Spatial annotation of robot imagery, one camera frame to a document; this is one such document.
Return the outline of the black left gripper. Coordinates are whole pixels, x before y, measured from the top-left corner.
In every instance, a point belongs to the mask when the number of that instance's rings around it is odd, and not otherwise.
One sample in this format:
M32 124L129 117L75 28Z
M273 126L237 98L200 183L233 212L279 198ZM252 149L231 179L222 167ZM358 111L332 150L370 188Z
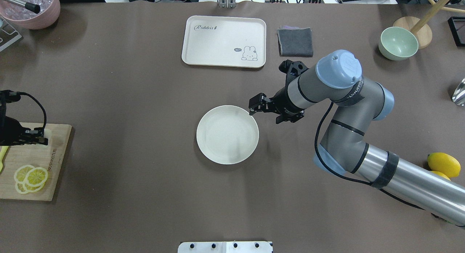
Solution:
M44 136L44 128L25 128L16 119L6 116L7 104L18 102L21 96L16 91L1 91L1 108L0 108L0 144L1 145L24 145L24 144L41 144L48 145L48 139ZM23 134L31 137L23 139Z

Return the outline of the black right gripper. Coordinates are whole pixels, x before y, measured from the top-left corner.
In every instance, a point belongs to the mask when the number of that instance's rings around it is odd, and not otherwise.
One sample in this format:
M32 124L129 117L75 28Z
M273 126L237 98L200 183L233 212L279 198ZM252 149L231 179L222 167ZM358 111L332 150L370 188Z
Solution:
M288 87L292 81L296 80L302 73L307 71L308 68L302 61L285 60L279 65L278 69L286 75L284 87L271 99L267 98L264 93L259 93L250 98L248 103L249 115L253 116L259 112L274 112L279 114L276 118L276 124L287 121L295 123L304 117L304 109L292 103L288 94ZM271 101L274 106L274 111L266 107Z

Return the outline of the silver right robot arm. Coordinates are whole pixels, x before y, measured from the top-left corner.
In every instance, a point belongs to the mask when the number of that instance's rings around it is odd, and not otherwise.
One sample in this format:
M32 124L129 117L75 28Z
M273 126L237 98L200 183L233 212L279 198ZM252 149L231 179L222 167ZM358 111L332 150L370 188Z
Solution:
M249 100L249 114L278 114L276 124L297 122L304 111L325 99L337 105L321 141L320 120L314 140L314 162L344 180L375 188L408 206L426 210L460 228L465 223L464 188L429 172L397 154L364 141L372 121L393 109L393 94L362 75L359 60L339 49L308 68L302 61L283 61L285 85L273 97L259 93Z

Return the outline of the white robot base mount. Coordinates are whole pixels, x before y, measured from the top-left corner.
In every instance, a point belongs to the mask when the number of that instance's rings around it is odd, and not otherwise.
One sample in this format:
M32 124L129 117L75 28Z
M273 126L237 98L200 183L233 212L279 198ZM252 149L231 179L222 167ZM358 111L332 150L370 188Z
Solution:
M178 253L273 253L268 241L197 241L182 242Z

